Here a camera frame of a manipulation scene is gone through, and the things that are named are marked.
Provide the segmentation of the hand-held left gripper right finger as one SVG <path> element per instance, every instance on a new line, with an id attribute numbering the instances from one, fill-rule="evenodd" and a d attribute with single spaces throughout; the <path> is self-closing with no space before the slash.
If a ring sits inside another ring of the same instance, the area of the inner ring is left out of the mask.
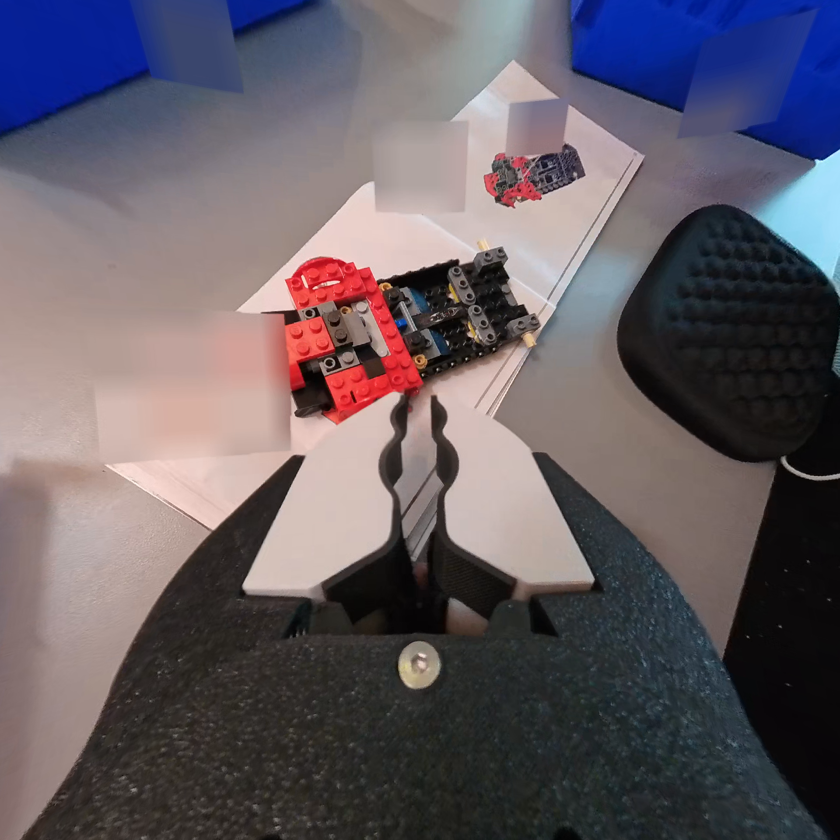
<path id="1" fill-rule="evenodd" d="M 539 461 L 510 429 L 448 398 L 431 402 L 442 488 L 429 582 L 448 621 L 488 621 L 502 602 L 588 592 L 593 572 Z"/>

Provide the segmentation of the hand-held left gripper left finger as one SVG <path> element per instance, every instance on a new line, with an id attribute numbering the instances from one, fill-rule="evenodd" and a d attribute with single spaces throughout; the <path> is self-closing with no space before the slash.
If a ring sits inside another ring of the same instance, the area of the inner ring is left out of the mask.
<path id="1" fill-rule="evenodd" d="M 384 396 L 302 461 L 245 581 L 247 595 L 323 599 L 328 583 L 402 537 L 403 397 Z"/>

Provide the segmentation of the red and black lego car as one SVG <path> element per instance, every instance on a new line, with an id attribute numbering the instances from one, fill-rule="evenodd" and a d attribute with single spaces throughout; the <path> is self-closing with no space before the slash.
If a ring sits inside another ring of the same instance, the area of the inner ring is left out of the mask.
<path id="1" fill-rule="evenodd" d="M 335 424 L 390 393 L 417 394 L 436 376 L 532 344 L 537 314 L 516 298 L 508 252 L 485 248 L 383 280 L 332 257 L 287 279 L 286 320 L 295 415 Z"/>

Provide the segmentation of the lego instruction booklet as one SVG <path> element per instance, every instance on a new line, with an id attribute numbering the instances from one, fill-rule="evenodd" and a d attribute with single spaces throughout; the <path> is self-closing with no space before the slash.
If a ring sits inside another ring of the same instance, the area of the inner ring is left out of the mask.
<path id="1" fill-rule="evenodd" d="M 549 98 L 549 90 L 510 63 L 455 119 L 469 123 L 465 211 L 437 216 L 378 213 L 372 182 L 360 187 L 322 228 L 240 308 L 291 307 L 286 279 L 306 259 L 335 257 L 368 267 L 380 280 L 458 258 L 471 261 L 482 239 L 503 247 L 512 289 L 542 324 L 570 285 L 643 155 L 570 108 L 564 138 L 579 153 L 584 176 L 516 208 L 495 203 L 484 175 L 506 141 L 509 106 Z M 290 451 L 152 460 L 108 465 L 172 508 L 215 529 L 292 455 L 305 455 L 338 429 L 320 417 L 290 420 Z"/>

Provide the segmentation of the black dimpled cushion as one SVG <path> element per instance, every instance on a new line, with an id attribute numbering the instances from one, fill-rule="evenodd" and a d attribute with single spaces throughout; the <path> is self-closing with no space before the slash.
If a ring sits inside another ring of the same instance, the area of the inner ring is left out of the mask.
<path id="1" fill-rule="evenodd" d="M 640 392 L 742 462 L 801 447 L 823 415 L 838 341 L 825 274 L 758 219 L 704 206 L 667 235 L 619 318 Z"/>

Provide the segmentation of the person's black sweater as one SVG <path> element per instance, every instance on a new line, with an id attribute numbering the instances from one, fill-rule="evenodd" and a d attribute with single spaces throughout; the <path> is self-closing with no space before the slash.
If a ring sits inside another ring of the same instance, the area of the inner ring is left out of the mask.
<path id="1" fill-rule="evenodd" d="M 723 661 L 766 752 L 838 838 L 837 480 L 778 468 Z"/>

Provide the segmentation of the blue divided plastic bin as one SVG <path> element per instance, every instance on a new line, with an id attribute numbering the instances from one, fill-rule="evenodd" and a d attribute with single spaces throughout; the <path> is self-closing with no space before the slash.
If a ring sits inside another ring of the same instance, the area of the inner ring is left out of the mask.
<path id="1" fill-rule="evenodd" d="M 2 1 L 1 131 L 144 72 L 242 92 L 234 34 L 301 1 Z"/>

